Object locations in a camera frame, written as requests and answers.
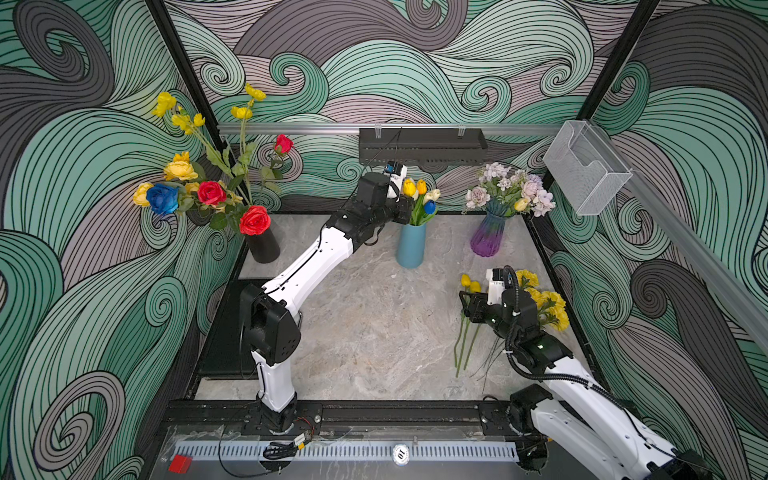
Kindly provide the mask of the yellow tulip single stem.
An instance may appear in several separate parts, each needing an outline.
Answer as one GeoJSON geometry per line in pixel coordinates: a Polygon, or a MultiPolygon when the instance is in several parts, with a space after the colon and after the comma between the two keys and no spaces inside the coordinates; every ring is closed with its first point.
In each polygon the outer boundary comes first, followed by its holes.
{"type": "MultiPolygon", "coordinates": [[[[471,278],[467,274],[463,274],[460,280],[460,284],[461,284],[460,293],[469,293],[471,290],[471,283],[472,283],[471,278]]],[[[469,324],[469,321],[466,315],[464,314],[464,307],[461,307],[459,333],[453,348],[454,367],[455,367],[456,377],[459,376],[459,373],[461,370],[462,357],[464,355],[468,324],[469,324]]]]}

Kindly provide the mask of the teal ceramic vase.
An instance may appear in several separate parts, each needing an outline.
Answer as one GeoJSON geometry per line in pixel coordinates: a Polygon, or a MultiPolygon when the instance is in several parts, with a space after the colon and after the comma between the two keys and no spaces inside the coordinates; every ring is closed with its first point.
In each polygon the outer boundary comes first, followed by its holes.
{"type": "Polygon", "coordinates": [[[401,229],[396,260],[406,269],[419,267],[424,259],[427,224],[404,225],[401,229]]]}

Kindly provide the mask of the yellow carnation flower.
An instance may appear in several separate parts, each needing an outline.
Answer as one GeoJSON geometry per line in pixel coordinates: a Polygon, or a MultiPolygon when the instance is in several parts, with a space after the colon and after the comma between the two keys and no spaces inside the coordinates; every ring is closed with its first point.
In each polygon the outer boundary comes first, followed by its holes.
{"type": "Polygon", "coordinates": [[[535,288],[527,288],[526,291],[534,300],[538,310],[546,310],[555,306],[559,298],[556,292],[539,291],[535,288]]]}
{"type": "Polygon", "coordinates": [[[535,288],[540,285],[538,276],[529,270],[517,270],[515,274],[521,289],[535,288]]]}
{"type": "Polygon", "coordinates": [[[557,331],[565,331],[570,326],[567,312],[560,308],[549,308],[539,314],[541,325],[550,325],[557,331]]]}
{"type": "Polygon", "coordinates": [[[542,309],[552,315],[558,315],[560,311],[565,310],[566,302],[559,293],[546,291],[542,293],[542,298],[542,309]]]}

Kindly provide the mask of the purple glass vase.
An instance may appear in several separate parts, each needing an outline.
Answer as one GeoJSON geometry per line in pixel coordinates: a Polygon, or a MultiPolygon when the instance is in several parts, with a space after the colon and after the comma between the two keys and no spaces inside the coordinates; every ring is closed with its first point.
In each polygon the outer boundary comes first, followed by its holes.
{"type": "Polygon", "coordinates": [[[470,240],[471,250],[478,256],[489,258],[496,255],[503,240],[507,208],[497,200],[486,204],[485,218],[470,240]]]}

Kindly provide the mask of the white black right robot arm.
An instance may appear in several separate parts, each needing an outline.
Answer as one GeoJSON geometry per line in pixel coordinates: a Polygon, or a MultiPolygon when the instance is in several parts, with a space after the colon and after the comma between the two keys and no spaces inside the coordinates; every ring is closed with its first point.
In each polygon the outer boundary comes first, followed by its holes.
{"type": "Polygon", "coordinates": [[[570,325],[561,295],[540,290],[534,273],[511,266],[488,270],[486,279],[482,286],[462,276],[462,318],[489,326],[501,355],[530,382],[507,408],[521,467],[539,470],[547,459],[543,441],[551,439],[598,479],[712,478],[697,453],[646,426],[548,332],[570,325]]]}

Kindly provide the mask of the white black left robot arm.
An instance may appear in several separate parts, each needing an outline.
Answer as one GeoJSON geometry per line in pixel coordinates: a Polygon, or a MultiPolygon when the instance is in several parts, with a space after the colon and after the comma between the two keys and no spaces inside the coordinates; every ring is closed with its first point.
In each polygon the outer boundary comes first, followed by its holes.
{"type": "Polygon", "coordinates": [[[302,336],[301,306],[336,266],[387,223],[408,223],[413,199],[403,192],[406,177],[407,167],[397,162],[382,173],[364,174],[355,196],[328,218],[297,260],[272,280],[241,292],[242,340],[255,362],[264,428],[282,433],[294,423],[297,393],[290,358],[302,336]]]}

